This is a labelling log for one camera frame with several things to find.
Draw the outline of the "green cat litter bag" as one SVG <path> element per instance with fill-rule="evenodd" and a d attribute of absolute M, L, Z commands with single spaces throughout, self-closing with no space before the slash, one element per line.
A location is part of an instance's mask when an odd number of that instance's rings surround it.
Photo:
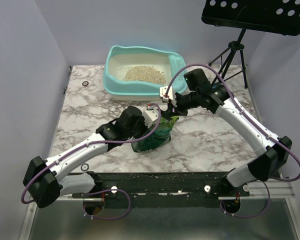
<path fill-rule="evenodd" d="M 178 120 L 178 116 L 172 116 L 171 120 L 162 117 L 153 134 L 143 140 L 131 143 L 133 151 L 143 153 L 168 144 L 172 140 L 171 131 Z"/>

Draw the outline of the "clear plastic litter scoop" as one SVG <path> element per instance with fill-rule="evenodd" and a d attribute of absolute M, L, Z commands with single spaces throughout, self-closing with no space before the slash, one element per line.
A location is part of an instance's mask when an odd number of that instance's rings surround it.
<path fill-rule="evenodd" d="M 182 134 L 182 132 L 177 128 L 177 127 L 173 127 L 170 131 L 170 134 L 173 135 L 173 136 L 180 136 Z"/>

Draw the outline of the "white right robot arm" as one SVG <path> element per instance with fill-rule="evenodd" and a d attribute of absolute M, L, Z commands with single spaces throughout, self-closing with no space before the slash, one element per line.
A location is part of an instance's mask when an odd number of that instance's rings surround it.
<path fill-rule="evenodd" d="M 220 183 L 220 191 L 231 196 L 238 187 L 256 180 L 267 181 L 287 162 L 292 141 L 267 130 L 239 101 L 219 84 L 211 84 L 204 71 L 194 69 L 184 76 L 190 90 L 181 95 L 170 86 L 161 87 L 159 96 L 168 104 L 165 118 L 186 116 L 189 109 L 202 107 L 230 124 L 251 146 L 256 159 L 228 172 Z"/>

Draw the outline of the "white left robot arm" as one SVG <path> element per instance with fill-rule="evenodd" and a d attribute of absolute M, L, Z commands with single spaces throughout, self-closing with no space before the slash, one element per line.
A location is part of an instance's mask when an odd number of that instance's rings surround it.
<path fill-rule="evenodd" d="M 156 103 L 150 103 L 145 110 L 128 106 L 118 118 L 101 125 L 74 147 L 46 159 L 34 157 L 22 181 L 25 189 L 21 202 L 36 203 L 39 208 L 45 208 L 62 195 L 84 193 L 91 198 L 97 197 L 101 185 L 90 173 L 75 179 L 71 172 L 113 148 L 148 138 L 159 126 L 160 120 L 161 109 Z"/>

